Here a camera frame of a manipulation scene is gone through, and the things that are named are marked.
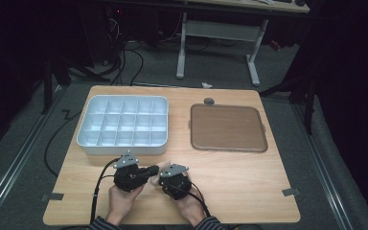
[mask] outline divided storage container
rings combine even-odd
[[[169,103],[161,96],[98,95],[82,119],[78,144],[93,155],[161,154],[168,138]]]

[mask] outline person's hand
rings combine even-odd
[[[115,185],[109,189],[109,212],[106,221],[119,226],[122,219],[130,212],[133,207],[134,200],[143,191],[145,185],[125,192],[118,189]]]
[[[195,188],[191,188],[190,193],[201,198],[201,194]],[[181,216],[189,221],[193,227],[196,227],[206,218],[201,203],[191,195],[186,195],[184,198],[175,200],[174,202],[180,210]]]

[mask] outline person's right hand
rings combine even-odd
[[[201,198],[201,194],[194,187],[191,188],[190,193]],[[184,198],[175,200],[174,202],[180,210],[181,216],[189,221],[193,227],[196,227],[206,218],[201,203],[191,195],[186,195]]]

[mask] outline wooden table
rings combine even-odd
[[[213,216],[223,223],[296,222],[300,213],[292,195],[284,196],[290,185],[265,115],[259,94],[252,90],[156,88],[156,87],[92,87],[87,101],[94,95],[158,95],[169,100],[169,139],[161,155],[137,156],[140,167],[171,160],[188,166],[192,181],[204,194]],[[190,143],[190,108],[213,98],[216,104],[246,105],[257,108],[266,130],[268,150],[264,153],[203,151]],[[84,152],[76,138],[82,116],[71,140],[59,173],[55,194],[62,200],[50,200],[44,214],[49,225],[88,224],[92,195],[104,165],[115,157],[92,156]],[[105,174],[114,174],[110,167]],[[108,188],[113,177],[103,180],[97,215],[105,217]],[[151,184],[137,197],[124,224],[187,223],[171,199]]]

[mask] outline dark sleeve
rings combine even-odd
[[[199,223],[195,230],[225,230],[223,226],[220,224],[219,220],[216,217],[208,217],[202,220],[201,223]]]
[[[112,223],[106,222],[104,218],[97,217],[88,230],[122,230],[121,228],[113,225]]]

